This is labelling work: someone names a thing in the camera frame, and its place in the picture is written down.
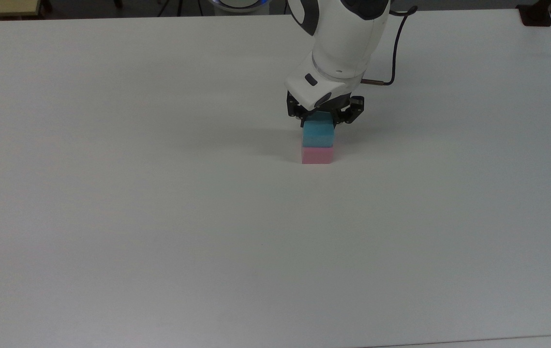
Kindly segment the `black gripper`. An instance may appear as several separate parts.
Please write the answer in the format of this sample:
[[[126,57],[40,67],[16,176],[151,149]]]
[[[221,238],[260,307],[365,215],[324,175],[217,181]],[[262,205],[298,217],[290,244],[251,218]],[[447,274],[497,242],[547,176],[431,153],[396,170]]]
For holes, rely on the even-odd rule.
[[[294,117],[300,121],[300,127],[304,127],[306,119],[311,115],[311,111],[304,108],[295,99],[291,92],[286,95],[286,107],[289,117]],[[351,96],[346,93],[334,99],[324,102],[321,105],[322,112],[334,114],[334,127],[353,123],[365,110],[365,99],[362,96]]]

